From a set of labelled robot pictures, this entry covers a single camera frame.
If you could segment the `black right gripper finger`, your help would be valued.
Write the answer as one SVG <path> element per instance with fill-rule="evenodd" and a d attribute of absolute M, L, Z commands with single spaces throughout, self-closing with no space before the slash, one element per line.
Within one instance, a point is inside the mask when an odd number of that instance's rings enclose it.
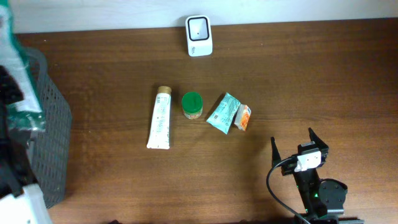
<path fill-rule="evenodd" d="M 328 149 L 328 145 L 324 143 L 314 132 L 312 128 L 308 129 L 310 140 L 313 141 L 320 149 Z"/>
<path fill-rule="evenodd" d="M 282 161 L 279 150 L 275 143 L 275 138 L 271 137 L 271 149 L 272 149 L 272 167 L 275 167 L 278 163 Z"/>

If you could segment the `green white package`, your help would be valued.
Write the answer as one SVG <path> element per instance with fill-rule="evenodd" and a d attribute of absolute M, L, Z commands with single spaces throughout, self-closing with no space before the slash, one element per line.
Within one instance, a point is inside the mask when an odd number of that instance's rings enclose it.
<path fill-rule="evenodd" d="M 1 0 L 1 66 L 22 93 L 20 99 L 6 105 L 9 128 L 44 131 L 45 115 L 30 72 L 29 59 L 13 33 L 12 10 L 5 0 Z"/>

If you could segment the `orange small packet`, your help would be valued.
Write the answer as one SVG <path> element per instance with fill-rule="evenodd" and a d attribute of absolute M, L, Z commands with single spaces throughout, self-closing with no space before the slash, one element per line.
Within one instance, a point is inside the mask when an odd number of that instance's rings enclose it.
<path fill-rule="evenodd" d="M 250 117 L 250 107 L 248 105 L 240 104 L 234 119 L 234 125 L 237 126 L 238 129 L 245 131 L 247 129 Z"/>

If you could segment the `teal wipes packet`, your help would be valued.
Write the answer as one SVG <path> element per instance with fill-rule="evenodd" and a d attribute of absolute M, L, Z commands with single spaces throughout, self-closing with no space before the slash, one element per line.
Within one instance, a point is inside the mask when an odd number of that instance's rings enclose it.
<path fill-rule="evenodd" d="M 228 134 L 228 131 L 233 122 L 235 114 L 238 112 L 241 103 L 229 93 L 225 93 L 224 98 L 216 107 L 214 112 L 207 119 L 213 127 L 219 129 L 221 132 Z"/>

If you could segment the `white tube tan cap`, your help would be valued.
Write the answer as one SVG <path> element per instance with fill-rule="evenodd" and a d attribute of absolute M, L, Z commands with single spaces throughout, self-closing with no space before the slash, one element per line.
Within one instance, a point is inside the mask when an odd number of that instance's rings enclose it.
<path fill-rule="evenodd" d="M 171 93 L 172 89 L 169 86 L 158 87 L 147 142 L 148 149 L 170 149 Z"/>

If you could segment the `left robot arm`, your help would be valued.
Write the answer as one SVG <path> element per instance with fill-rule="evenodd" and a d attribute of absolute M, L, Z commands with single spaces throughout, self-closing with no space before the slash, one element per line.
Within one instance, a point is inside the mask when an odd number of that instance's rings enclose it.
<path fill-rule="evenodd" d="M 14 147 L 7 125 L 7 105 L 24 99 L 17 82 L 1 67 L 1 223 L 52 223 L 44 194 L 27 154 Z"/>

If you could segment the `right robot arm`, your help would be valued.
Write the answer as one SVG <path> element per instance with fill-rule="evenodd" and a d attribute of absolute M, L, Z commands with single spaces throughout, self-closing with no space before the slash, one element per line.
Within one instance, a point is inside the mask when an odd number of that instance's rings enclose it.
<path fill-rule="evenodd" d="M 322 141 L 312 128 L 308 129 L 310 141 L 297 146 L 298 153 L 282 159 L 275 138 L 271 137 L 272 167 L 266 177 L 271 196 L 285 209 L 294 214 L 293 223 L 364 223 L 358 218 L 341 218 L 345 213 L 344 203 L 348 186 L 339 180 L 321 179 L 317 169 L 328 157 L 329 146 Z M 300 194 L 305 213 L 296 212 L 279 199 L 271 189 L 272 173 L 281 169 L 283 176 L 292 175 Z"/>

